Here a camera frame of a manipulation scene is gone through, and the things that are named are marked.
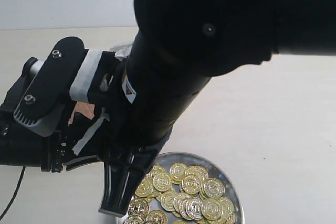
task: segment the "pile of gold coins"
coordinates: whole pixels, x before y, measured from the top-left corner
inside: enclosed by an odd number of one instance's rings
[[[184,221],[234,224],[235,207],[224,193],[223,183],[209,178],[207,169],[202,166],[175,163],[167,173],[162,166],[155,165],[137,188],[124,224],[171,224],[165,211],[181,218],[173,224],[185,224]],[[163,210],[150,211],[149,203],[154,198]]]

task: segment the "warning label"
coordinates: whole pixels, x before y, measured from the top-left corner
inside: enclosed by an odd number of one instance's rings
[[[136,91],[133,89],[127,75],[126,75],[126,71],[124,71],[123,75],[122,75],[122,90],[124,91],[124,94],[127,98],[127,100],[130,103],[133,103],[135,100],[135,97],[137,96]]]

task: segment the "metal tray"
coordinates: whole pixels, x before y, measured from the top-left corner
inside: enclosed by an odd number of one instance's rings
[[[219,180],[221,180],[226,188],[224,196],[229,198],[233,202],[236,208],[235,209],[235,214],[236,214],[235,224],[245,223],[243,207],[241,206],[240,199],[231,181],[228,179],[226,174],[221,169],[219,169],[215,164],[211,163],[209,160],[206,160],[205,158],[196,156],[194,154],[183,153],[183,152],[163,153],[163,154],[160,154],[155,160],[155,164],[163,166],[167,172],[169,172],[169,169],[172,166],[172,164],[177,163],[177,162],[184,163],[187,166],[201,165],[208,170],[209,178],[218,178]],[[174,185],[174,188],[176,191],[179,191],[178,185]],[[153,199],[149,203],[149,206],[150,206],[150,211],[157,210],[157,209],[162,210],[167,215],[168,224],[172,224],[176,220],[182,220],[180,218],[175,217],[171,212],[167,212],[163,210],[163,208],[161,207],[161,204],[156,199]],[[122,218],[116,217],[115,222],[113,223],[123,224],[127,217],[128,215]],[[193,221],[187,221],[187,220],[183,220],[183,221],[187,224],[196,224]]]

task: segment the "white table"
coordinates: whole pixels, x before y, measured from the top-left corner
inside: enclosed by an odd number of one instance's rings
[[[31,56],[45,59],[65,36],[109,49],[136,28],[0,31],[0,87],[5,92]],[[336,58],[274,56],[214,78],[175,125],[163,152],[191,152],[232,180],[246,223],[333,223],[336,219]],[[0,167],[0,211],[19,167]],[[100,164],[45,174],[28,168],[3,224],[110,224],[97,212]]]

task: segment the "black robotic arm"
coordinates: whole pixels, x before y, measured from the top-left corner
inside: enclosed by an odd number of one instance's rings
[[[60,172],[104,162],[101,212],[123,216],[172,126],[210,81],[272,54],[335,55],[335,0],[134,0],[128,59],[59,41],[0,106],[0,164]],[[76,102],[95,105],[89,120]]]

